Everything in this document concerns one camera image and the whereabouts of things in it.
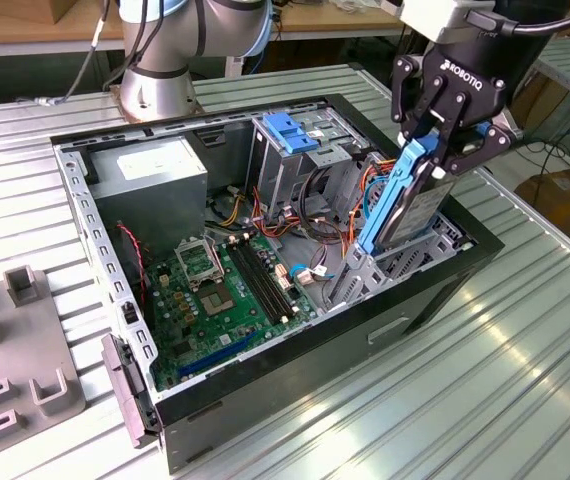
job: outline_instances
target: black cable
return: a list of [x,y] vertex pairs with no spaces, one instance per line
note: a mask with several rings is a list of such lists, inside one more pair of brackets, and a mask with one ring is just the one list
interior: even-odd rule
[[321,245],[320,247],[318,247],[318,249],[314,252],[314,255],[312,255],[312,258],[309,259],[309,268],[314,270],[316,267],[318,267],[319,265],[323,264],[323,257],[326,255],[321,254],[321,256],[318,258],[317,262],[314,262],[314,259],[316,258],[316,255],[318,255],[321,250],[323,250],[324,248],[327,248],[326,245]]
[[[565,95],[563,95],[563,98],[561,98],[561,100],[558,102],[558,104],[556,105],[556,108],[558,108],[558,106],[565,101],[565,99],[567,98],[568,95],[569,95],[569,92],[567,92]],[[556,108],[550,109],[550,111],[547,113],[547,115],[545,115],[545,117],[540,122],[538,122],[538,126],[534,130],[532,130],[531,135],[534,135],[536,132],[538,132],[540,130],[540,128],[545,124],[545,122],[547,120],[549,120],[549,118],[552,116],[552,114],[556,111]],[[525,119],[525,122],[523,124],[523,128],[527,127],[527,122],[529,122],[529,117],[531,115],[532,115],[532,111],[530,110],[530,112],[527,114],[527,118]]]
[[396,55],[403,54],[403,39],[405,38],[405,30],[407,29],[407,24],[403,24],[403,28],[401,30],[401,38],[398,40],[398,47],[396,47]]
[[275,41],[279,41],[283,39],[283,20],[280,16],[280,14],[278,15],[278,19],[276,22],[276,28],[278,29],[278,35],[276,35],[276,39]]
[[220,230],[227,234],[235,234],[235,233],[245,233],[254,231],[254,226],[246,227],[246,228],[230,228],[230,227],[221,227],[218,223],[212,222],[211,220],[205,220],[205,226],[211,230]]
[[[105,23],[105,21],[107,21],[107,15],[109,13],[109,4],[110,4],[110,0],[104,0],[103,12],[101,14],[101,21],[103,23]],[[87,70],[87,67],[89,66],[89,62],[92,60],[92,57],[94,56],[94,52],[96,52],[96,47],[97,47],[96,43],[98,43],[97,38],[92,41],[92,46],[90,47],[89,51],[87,52],[87,55],[85,55],[85,60],[83,61],[83,64],[81,65],[81,69],[78,71],[78,75],[76,75],[76,78],[74,79],[74,82],[72,83],[72,86],[69,87],[69,90],[67,91],[67,93],[65,94],[65,96],[63,98],[56,101],[57,105],[60,105],[61,103],[65,103],[69,99],[69,97],[71,97],[74,94],[74,92],[76,91],[76,89],[78,88],[78,85],[81,83],[81,79],[85,75],[85,71]]]
[[542,165],[539,165],[538,163],[536,163],[534,160],[532,160],[531,158],[527,158],[525,155],[523,155],[521,152],[518,151],[518,149],[514,150],[514,152],[516,152],[516,154],[518,156],[520,156],[523,160],[531,163],[532,165],[534,165],[537,168],[542,168]]
[[546,36],[558,33],[560,31],[570,28],[570,17],[557,22],[540,23],[533,25],[517,25],[514,27],[513,35],[526,35],[526,36]]
[[154,30],[152,30],[150,36],[147,37],[147,40],[145,40],[143,48],[141,48],[141,51],[136,54],[136,58],[134,58],[132,65],[137,65],[141,60],[143,60],[145,52],[149,48],[150,44],[154,41],[154,38],[156,37],[156,35],[158,35],[158,32],[163,26],[164,18],[165,18],[165,0],[158,0],[158,21],[156,22],[156,26],[154,27]]
[[329,303],[329,298],[327,298],[325,296],[325,287],[327,287],[327,285],[329,285],[330,282],[324,282],[323,283],[323,287],[321,288],[321,298],[323,300],[323,303],[325,304],[325,308],[327,308],[327,310],[330,310],[332,308],[331,304]]
[[307,234],[312,237],[314,240],[318,240],[319,242],[323,243],[324,241],[328,241],[328,240],[341,240],[341,231],[338,227],[336,227],[335,225],[333,225],[330,222],[327,222],[326,220],[323,223],[326,223],[328,225],[330,225],[332,228],[334,228],[337,232],[338,235],[334,234],[334,233],[328,233],[328,232],[323,232],[321,230],[317,230],[315,229],[312,224],[309,221],[309,218],[307,216],[307,212],[305,210],[305,199],[307,198],[309,191],[310,191],[310,187],[311,185],[317,181],[318,179],[320,179],[323,174],[325,173],[327,169],[323,169],[320,170],[318,167],[314,167],[314,170],[312,170],[312,172],[309,174],[309,176],[307,177],[307,179],[305,180],[305,183],[303,183],[303,186],[301,187],[301,191],[298,195],[298,217],[300,219],[301,222],[301,226],[303,227],[303,229],[305,229],[305,231],[307,232]]
[[[558,140],[556,140],[556,142],[554,142],[552,145],[554,147],[558,147],[558,145],[563,141],[563,139],[567,136],[570,135],[570,129],[567,130],[563,135],[560,136],[560,138],[558,138]],[[547,156],[545,157],[545,161],[543,162],[543,165],[541,166],[541,173],[538,175],[538,182],[536,185],[536,191],[534,192],[534,198],[532,199],[532,207],[536,208],[536,202],[538,201],[538,196],[540,194],[541,191],[541,185],[543,183],[543,174],[545,173],[545,169],[547,167],[547,162],[549,161],[551,155],[552,155],[553,149],[550,149],[547,152]]]
[[103,9],[101,11],[99,24],[96,26],[96,30],[94,31],[94,38],[92,39],[92,44],[90,45],[89,50],[87,51],[87,54],[85,55],[85,59],[83,60],[81,68],[78,70],[78,73],[76,74],[76,78],[74,79],[74,81],[72,82],[72,85],[67,90],[67,93],[60,98],[18,97],[16,99],[17,102],[33,102],[33,103],[36,103],[37,105],[54,106],[54,105],[61,105],[65,102],[67,102],[67,100],[69,100],[69,97],[71,97],[74,94],[74,92],[78,88],[78,85],[81,83],[81,80],[83,79],[83,77],[85,76],[85,72],[87,71],[87,67],[89,67],[90,62],[92,61],[92,58],[94,57],[94,53],[96,53],[96,47],[98,46],[98,37],[100,36],[100,33],[103,30],[103,25],[107,21],[107,15],[109,14],[109,6],[110,6],[110,0],[103,0]]
[[[229,215],[225,216],[225,214],[223,212],[221,212],[217,207],[216,207],[216,200],[215,197],[212,198],[211,200],[209,200],[207,202],[207,206],[209,207],[209,209],[212,211],[212,213],[214,215],[216,215],[218,218],[220,218],[223,222],[229,220]],[[241,225],[238,222],[233,222],[230,226],[226,227],[228,230],[239,230],[243,228],[243,225]]]
[[205,75],[203,75],[202,73],[196,73],[196,72],[189,72],[190,77],[192,77],[192,80],[209,80],[209,78],[207,78]]
[[141,8],[141,24],[138,27],[138,32],[136,33],[136,38],[134,39],[134,43],[132,45],[132,49],[129,52],[129,55],[127,55],[123,61],[123,64],[114,70],[110,77],[103,83],[103,91],[106,91],[107,88],[114,82],[114,80],[120,77],[134,61],[138,47],[141,44],[141,40],[143,39],[143,34],[145,33],[145,24],[147,23],[147,4],[148,0],[143,0],[143,5]]
[[407,40],[407,47],[405,48],[405,55],[411,55],[412,54],[412,49],[414,48],[414,45],[416,44],[416,42],[418,41],[419,35],[415,32],[412,31],[409,35],[409,40]]
[[[534,143],[542,143],[543,146],[541,147],[540,150],[534,150],[531,147],[531,145]],[[558,145],[552,145],[551,143],[547,142],[546,140],[543,140],[542,138],[537,138],[537,137],[530,138],[527,141],[527,143],[524,143],[524,146],[527,150],[529,150],[533,154],[550,152],[552,157],[558,158],[559,160],[562,160],[565,155],[569,155],[569,150],[562,143],[559,143]]]

